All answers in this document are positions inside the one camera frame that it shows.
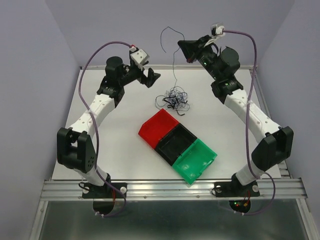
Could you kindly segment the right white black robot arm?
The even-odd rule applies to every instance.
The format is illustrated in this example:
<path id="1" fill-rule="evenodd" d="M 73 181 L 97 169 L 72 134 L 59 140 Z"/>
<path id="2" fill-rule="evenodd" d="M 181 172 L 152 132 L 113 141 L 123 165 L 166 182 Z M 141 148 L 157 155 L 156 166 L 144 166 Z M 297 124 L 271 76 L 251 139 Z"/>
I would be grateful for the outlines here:
<path id="1" fill-rule="evenodd" d="M 216 44 L 208 35 L 198 40 L 180 40 L 177 44 L 188 63 L 199 62 L 214 79 L 211 84 L 214 96 L 243 121 L 245 133 L 252 133 L 257 142 L 253 152 L 246 154 L 247 164 L 230 181 L 213 189 L 217 197 L 241 197 L 262 174 L 291 156 L 294 131 L 271 120 L 250 100 L 235 77 L 240 62 L 234 49 L 226 47 L 215 53 L 212 48 Z"/>

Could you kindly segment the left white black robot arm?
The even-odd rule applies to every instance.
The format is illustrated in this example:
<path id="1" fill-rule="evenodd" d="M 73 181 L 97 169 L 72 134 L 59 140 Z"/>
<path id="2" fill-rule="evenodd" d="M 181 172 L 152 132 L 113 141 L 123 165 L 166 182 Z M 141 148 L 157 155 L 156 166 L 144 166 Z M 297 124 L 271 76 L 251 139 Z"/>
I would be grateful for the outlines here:
<path id="1" fill-rule="evenodd" d="M 68 169 L 74 170 L 87 180 L 90 191 L 106 197 L 111 193 L 111 176 L 98 166 L 99 146 L 93 145 L 93 138 L 98 139 L 98 128 L 109 113 L 122 100 L 124 87 L 137 80 L 150 88 L 160 74 L 152 68 L 144 74 L 144 68 L 139 68 L 132 58 L 126 65 L 118 56 L 106 60 L 105 76 L 91 104 L 85 104 L 86 111 L 70 127 L 62 127 L 57 132 L 57 162 Z"/>

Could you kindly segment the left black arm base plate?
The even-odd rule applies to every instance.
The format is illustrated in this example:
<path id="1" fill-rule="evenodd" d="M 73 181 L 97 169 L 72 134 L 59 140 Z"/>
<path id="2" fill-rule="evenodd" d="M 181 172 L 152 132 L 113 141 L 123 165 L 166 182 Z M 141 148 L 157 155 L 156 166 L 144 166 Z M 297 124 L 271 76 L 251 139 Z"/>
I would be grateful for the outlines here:
<path id="1" fill-rule="evenodd" d="M 78 186 L 82 189 L 83 199 L 122 198 L 122 195 L 118 191 L 114 191 L 108 186 L 95 186 L 88 182 L 80 182 Z"/>

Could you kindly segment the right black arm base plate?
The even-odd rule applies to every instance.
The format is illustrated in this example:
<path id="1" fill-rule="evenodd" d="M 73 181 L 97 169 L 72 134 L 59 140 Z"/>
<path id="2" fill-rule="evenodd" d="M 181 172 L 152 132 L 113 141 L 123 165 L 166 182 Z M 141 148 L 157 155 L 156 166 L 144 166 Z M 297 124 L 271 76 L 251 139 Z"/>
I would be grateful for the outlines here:
<path id="1" fill-rule="evenodd" d="M 214 184 L 211 194 L 217 198 L 259 197 L 260 191 L 256 181 L 241 185 L 235 181 L 221 181 Z"/>

